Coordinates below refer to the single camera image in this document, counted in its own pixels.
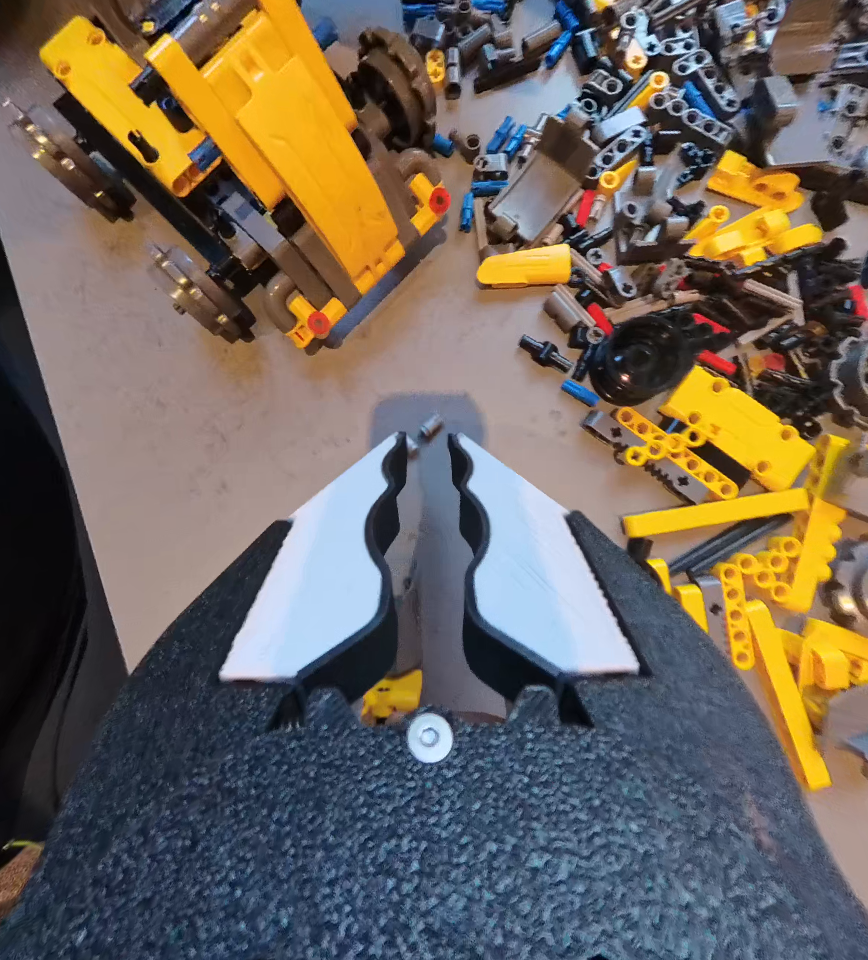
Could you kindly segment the long black axle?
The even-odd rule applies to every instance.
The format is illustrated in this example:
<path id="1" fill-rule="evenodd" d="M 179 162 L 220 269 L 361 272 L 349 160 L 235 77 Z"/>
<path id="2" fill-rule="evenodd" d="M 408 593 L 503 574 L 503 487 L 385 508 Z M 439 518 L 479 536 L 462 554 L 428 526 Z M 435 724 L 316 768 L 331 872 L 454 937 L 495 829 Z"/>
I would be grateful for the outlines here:
<path id="1" fill-rule="evenodd" d="M 668 562 L 668 571 L 676 577 L 690 571 L 704 572 L 747 546 L 776 532 L 793 517 L 790 512 L 737 522 Z"/>

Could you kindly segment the yellow and black panel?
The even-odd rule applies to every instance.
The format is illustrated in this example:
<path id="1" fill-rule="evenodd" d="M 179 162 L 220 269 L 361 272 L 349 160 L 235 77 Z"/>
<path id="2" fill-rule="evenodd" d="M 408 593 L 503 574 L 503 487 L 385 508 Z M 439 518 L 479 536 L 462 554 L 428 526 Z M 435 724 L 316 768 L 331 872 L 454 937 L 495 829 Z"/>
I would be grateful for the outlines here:
<path id="1" fill-rule="evenodd" d="M 794 486 L 814 456 L 814 447 L 794 426 L 700 366 L 693 367 L 658 412 L 699 431 L 773 493 Z"/>

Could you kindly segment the yellow black brick vehicle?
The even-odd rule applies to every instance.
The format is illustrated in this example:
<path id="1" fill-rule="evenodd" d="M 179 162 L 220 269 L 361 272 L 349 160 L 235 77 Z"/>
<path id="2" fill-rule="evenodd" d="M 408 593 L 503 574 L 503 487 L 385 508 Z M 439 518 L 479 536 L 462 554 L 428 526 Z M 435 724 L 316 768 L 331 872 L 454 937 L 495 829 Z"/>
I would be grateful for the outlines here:
<path id="1" fill-rule="evenodd" d="M 158 213 L 202 263 L 151 245 L 152 276 L 207 332 L 251 342 L 258 294 L 305 354 L 339 345 L 449 210 L 421 55 L 369 27 L 342 77 L 300 2 L 109 5 L 40 47 L 51 107 L 5 102 L 33 159 L 107 222 Z"/>

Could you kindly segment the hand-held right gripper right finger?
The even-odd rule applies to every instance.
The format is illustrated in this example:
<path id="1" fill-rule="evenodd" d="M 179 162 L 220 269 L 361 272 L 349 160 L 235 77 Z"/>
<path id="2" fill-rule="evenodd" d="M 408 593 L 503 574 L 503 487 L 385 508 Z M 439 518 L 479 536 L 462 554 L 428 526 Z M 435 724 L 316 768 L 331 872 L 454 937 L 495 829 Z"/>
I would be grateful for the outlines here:
<path id="1" fill-rule="evenodd" d="M 636 677 L 640 658 L 584 556 L 569 511 L 463 433 L 448 436 L 464 573 L 463 648 L 507 702 L 527 688 L 578 704 L 577 685 Z"/>

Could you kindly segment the short yellow beam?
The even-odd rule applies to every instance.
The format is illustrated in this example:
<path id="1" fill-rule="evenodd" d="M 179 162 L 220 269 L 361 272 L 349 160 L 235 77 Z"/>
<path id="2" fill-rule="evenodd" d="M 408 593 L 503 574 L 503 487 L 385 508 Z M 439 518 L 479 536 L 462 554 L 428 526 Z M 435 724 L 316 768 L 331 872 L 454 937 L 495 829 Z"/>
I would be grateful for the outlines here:
<path id="1" fill-rule="evenodd" d="M 674 585 L 672 595 L 698 627 L 708 633 L 708 618 L 702 589 L 695 583 Z"/>

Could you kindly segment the pile of grey bricks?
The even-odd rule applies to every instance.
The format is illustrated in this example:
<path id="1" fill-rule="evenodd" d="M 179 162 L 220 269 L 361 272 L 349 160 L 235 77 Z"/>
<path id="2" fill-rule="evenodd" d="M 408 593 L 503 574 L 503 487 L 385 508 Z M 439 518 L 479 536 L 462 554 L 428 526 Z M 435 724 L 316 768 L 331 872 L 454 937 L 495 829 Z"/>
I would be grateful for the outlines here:
<path id="1" fill-rule="evenodd" d="M 507 116 L 434 151 L 472 167 L 459 227 L 481 261 L 567 244 L 545 310 L 590 381 L 595 346 L 655 316 L 695 366 L 811 440 L 831 419 L 828 367 L 868 333 L 868 2 L 553 2 L 515 39 L 515 2 L 404 2 L 409 40 L 447 100 L 551 72 L 580 86 L 556 114 Z"/>

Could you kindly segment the grey desk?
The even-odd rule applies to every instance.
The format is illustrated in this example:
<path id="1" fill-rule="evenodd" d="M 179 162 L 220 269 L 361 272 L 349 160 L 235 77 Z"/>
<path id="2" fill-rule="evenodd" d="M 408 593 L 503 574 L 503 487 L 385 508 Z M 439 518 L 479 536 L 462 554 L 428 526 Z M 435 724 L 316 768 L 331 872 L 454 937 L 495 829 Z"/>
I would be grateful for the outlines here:
<path id="1" fill-rule="evenodd" d="M 0 235 L 128 669 L 271 522 L 434 413 L 620 544 L 621 517 L 677 504 L 518 348 L 563 343 L 546 289 L 476 283 L 457 154 L 429 251 L 338 348 L 308 357 L 264 317 L 230 344 L 177 314 L 148 273 L 148 244 L 182 245 L 168 225 L 140 200 L 132 222 L 105 222 L 8 126 L 5 100 L 54 100 L 38 50 L 80 11 L 0 2 Z"/>

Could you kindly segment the yellow arched brick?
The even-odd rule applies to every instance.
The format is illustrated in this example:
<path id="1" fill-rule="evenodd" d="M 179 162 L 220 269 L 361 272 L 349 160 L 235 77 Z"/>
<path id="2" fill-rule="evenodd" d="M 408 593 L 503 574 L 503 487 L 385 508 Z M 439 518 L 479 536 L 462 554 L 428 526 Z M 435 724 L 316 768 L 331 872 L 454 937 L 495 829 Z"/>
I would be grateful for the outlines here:
<path id="1" fill-rule="evenodd" d="M 868 685 L 868 638 L 814 618 L 805 621 L 800 636 L 801 690 L 837 692 Z"/>

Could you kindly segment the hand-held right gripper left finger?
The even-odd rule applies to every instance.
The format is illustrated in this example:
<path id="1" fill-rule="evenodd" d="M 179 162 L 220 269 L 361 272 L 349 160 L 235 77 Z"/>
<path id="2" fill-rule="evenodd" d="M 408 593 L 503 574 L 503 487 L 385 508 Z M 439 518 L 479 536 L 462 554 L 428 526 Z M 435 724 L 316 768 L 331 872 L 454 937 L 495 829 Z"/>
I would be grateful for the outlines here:
<path id="1" fill-rule="evenodd" d="M 399 529 L 407 438 L 393 433 L 299 507 L 219 671 L 221 682 L 318 688 L 354 702 L 392 667 L 385 559 Z"/>

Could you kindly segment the black toothed wheel hub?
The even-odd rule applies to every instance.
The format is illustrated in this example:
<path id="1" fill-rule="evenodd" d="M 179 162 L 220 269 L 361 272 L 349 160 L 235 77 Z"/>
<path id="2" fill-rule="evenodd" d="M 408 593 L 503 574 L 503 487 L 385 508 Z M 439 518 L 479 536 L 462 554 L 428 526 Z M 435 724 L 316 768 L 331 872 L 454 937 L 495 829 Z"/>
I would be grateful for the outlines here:
<path id="1" fill-rule="evenodd" d="M 599 342 L 588 374 L 595 393 L 616 406 L 636 406 L 675 388 L 695 364 L 697 347 L 665 318 L 631 318 Z"/>

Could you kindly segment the long flat yellow beam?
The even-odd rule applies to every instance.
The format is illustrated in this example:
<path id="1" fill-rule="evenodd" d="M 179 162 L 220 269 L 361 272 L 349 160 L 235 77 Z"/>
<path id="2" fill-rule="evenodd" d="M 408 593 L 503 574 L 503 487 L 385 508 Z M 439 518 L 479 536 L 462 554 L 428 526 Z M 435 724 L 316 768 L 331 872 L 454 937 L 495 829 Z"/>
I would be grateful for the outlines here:
<path id="1" fill-rule="evenodd" d="M 769 491 L 731 500 L 626 515 L 621 525 L 627 537 L 654 538 L 723 524 L 761 520 L 808 510 L 811 497 L 804 488 Z"/>

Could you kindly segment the yellow curved panel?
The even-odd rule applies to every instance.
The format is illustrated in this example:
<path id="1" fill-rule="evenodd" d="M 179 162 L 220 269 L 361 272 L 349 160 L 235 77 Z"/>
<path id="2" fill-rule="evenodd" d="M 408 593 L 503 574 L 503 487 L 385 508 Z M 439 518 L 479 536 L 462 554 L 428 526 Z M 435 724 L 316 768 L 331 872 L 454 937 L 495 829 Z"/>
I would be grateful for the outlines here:
<path id="1" fill-rule="evenodd" d="M 566 284 L 573 270 L 573 252 L 571 246 L 558 244 L 494 254 L 478 267 L 476 282 L 496 289 Z"/>

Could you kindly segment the yellow frame brick with pins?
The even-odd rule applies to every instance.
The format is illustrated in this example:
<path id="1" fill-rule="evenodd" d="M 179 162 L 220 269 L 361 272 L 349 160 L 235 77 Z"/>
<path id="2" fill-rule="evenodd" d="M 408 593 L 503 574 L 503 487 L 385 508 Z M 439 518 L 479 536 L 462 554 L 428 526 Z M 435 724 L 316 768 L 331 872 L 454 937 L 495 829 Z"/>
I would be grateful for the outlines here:
<path id="1" fill-rule="evenodd" d="M 420 702 L 423 672 L 416 668 L 395 677 L 382 678 L 363 697 L 361 721 L 368 726 L 384 725 L 415 711 Z"/>

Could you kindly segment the black pin connector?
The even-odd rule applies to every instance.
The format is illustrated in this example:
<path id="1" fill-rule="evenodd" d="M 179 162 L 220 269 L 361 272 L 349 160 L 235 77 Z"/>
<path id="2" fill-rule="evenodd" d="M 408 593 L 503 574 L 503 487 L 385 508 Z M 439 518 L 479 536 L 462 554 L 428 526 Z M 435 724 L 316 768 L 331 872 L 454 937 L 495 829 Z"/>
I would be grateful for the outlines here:
<path id="1" fill-rule="evenodd" d="M 562 374 L 569 375 L 574 367 L 573 362 L 560 353 L 556 345 L 550 341 L 537 341 L 523 334 L 519 339 L 518 347 L 525 354 L 528 354 L 537 366 L 542 368 L 557 370 Z"/>

